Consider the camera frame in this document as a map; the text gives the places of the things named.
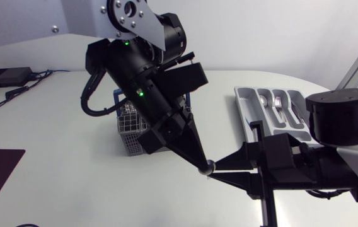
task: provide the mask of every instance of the wire basket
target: wire basket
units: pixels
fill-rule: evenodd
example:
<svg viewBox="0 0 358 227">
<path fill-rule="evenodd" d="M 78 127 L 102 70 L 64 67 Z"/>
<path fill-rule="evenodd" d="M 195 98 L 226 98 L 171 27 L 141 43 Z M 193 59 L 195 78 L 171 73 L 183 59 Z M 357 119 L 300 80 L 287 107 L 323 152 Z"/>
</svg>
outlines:
<svg viewBox="0 0 358 227">
<path fill-rule="evenodd" d="M 148 128 L 147 123 L 129 101 L 120 108 L 120 111 L 121 115 L 117 117 L 118 133 L 129 156 L 143 154 L 144 150 L 137 138 Z"/>
</svg>

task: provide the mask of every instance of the white table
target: white table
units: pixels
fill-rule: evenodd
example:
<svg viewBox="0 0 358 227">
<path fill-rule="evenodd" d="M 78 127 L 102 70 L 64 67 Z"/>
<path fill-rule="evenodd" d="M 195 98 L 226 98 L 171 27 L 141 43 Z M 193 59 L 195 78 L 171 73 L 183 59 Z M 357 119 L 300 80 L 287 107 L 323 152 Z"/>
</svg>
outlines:
<svg viewBox="0 0 358 227">
<path fill-rule="evenodd" d="M 313 83 L 257 71 L 207 71 L 191 94 L 206 157 L 219 160 L 245 140 L 235 86 L 326 91 Z M 172 152 L 128 157 L 115 113 L 87 116 L 79 97 L 86 72 L 58 73 L 0 108 L 0 148 L 26 153 L 0 191 L 0 227 L 260 226 L 260 201 L 213 179 Z M 90 100 L 109 107 L 117 88 L 105 77 Z M 9 88 L 0 88 L 0 101 Z M 358 226 L 348 193 L 332 200 L 275 191 L 279 226 Z"/>
</svg>

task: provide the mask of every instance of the cutlery tray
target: cutlery tray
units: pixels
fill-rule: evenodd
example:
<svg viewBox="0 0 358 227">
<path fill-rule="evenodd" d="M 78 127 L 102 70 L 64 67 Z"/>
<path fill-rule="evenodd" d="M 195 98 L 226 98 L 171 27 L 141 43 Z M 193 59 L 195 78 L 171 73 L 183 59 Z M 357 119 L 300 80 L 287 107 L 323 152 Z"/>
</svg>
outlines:
<svg viewBox="0 0 358 227">
<path fill-rule="evenodd" d="M 300 91 L 237 86 L 235 87 L 235 95 L 248 142 L 255 142 L 250 122 L 262 120 L 265 136 L 289 133 L 302 143 L 314 147 L 319 146 L 309 133 L 309 112 L 306 110 L 305 97 Z M 266 107 L 260 100 L 260 95 L 267 99 Z M 275 97 L 277 96 L 281 99 L 281 109 L 286 120 L 282 119 L 276 110 Z"/>
</svg>

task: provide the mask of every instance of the black cable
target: black cable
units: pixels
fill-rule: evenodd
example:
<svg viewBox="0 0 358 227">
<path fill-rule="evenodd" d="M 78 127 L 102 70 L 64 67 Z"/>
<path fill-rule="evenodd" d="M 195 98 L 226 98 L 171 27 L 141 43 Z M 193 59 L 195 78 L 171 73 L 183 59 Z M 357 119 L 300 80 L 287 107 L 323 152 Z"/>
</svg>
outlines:
<svg viewBox="0 0 358 227">
<path fill-rule="evenodd" d="M 333 191 L 333 192 L 322 192 L 320 190 L 307 190 L 306 192 L 309 194 L 309 195 L 312 195 L 316 198 L 320 198 L 320 199 L 331 199 L 333 197 L 336 197 L 338 195 L 341 195 L 343 194 L 344 192 L 348 192 L 349 190 L 336 190 L 336 191 Z"/>
<path fill-rule="evenodd" d="M 127 98 L 124 98 L 122 101 L 118 102 L 116 105 L 110 107 L 110 108 L 104 108 L 103 110 L 92 110 L 88 106 L 88 100 L 90 99 L 90 96 L 93 94 L 93 92 L 98 87 L 100 81 L 102 80 L 103 76 L 105 75 L 106 71 L 104 69 L 98 69 L 94 74 L 91 75 L 88 82 L 85 85 L 85 88 L 83 90 L 83 94 L 81 95 L 81 108 L 84 110 L 86 114 L 92 117 L 100 117 L 104 115 L 108 115 L 120 107 L 122 107 L 126 101 Z"/>
<path fill-rule="evenodd" d="M 51 74 L 53 74 L 54 72 L 66 72 L 66 70 L 46 70 L 46 71 L 43 71 L 43 72 L 40 72 L 40 73 L 33 73 L 34 75 L 40 75 L 40 74 L 43 74 L 45 73 L 43 76 L 39 77 L 37 79 L 37 82 L 32 84 L 31 86 L 28 86 L 27 89 L 23 90 L 22 92 L 20 93 L 15 93 L 14 95 L 10 96 L 9 98 L 3 100 L 0 102 L 0 107 L 2 107 L 5 103 L 8 103 L 9 101 L 11 101 L 13 98 L 27 92 L 29 89 L 33 88 L 34 86 L 36 86 L 37 84 L 39 84 L 40 82 L 42 82 L 45 78 L 48 78 Z"/>
<path fill-rule="evenodd" d="M 21 224 L 21 225 L 19 225 L 17 227 L 39 227 L 39 226 L 37 226 L 35 224 Z"/>
</svg>

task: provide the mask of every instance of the black power supply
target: black power supply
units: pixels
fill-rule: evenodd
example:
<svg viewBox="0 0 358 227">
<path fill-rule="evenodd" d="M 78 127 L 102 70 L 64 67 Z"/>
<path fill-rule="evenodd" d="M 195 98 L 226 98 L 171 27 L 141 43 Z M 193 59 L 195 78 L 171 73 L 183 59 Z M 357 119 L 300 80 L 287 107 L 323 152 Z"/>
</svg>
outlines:
<svg viewBox="0 0 358 227">
<path fill-rule="evenodd" d="M 0 88 L 24 86 L 32 73 L 30 67 L 0 69 Z"/>
</svg>

